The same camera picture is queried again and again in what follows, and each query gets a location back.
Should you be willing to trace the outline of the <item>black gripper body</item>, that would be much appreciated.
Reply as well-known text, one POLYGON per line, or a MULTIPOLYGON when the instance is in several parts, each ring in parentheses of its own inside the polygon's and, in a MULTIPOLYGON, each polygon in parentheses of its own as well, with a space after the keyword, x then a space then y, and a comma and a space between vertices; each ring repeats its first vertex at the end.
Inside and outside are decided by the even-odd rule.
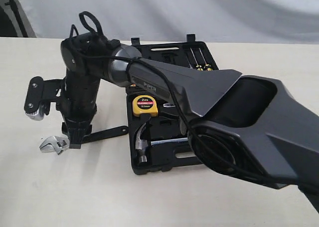
POLYGON ((100 78, 67 72, 61 91, 61 114, 67 125, 89 126, 97 112, 100 78))

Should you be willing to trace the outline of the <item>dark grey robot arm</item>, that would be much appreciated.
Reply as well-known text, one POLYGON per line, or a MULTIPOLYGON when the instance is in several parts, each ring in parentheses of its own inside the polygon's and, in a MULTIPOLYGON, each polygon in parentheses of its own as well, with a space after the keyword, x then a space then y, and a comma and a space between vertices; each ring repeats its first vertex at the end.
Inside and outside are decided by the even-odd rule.
POLYGON ((77 83, 132 84, 173 104, 196 157, 213 171, 274 189, 295 185, 319 201, 319 117, 277 79, 234 69, 200 71, 143 58, 137 48, 85 33, 61 43, 70 116, 96 106, 77 100, 77 83))

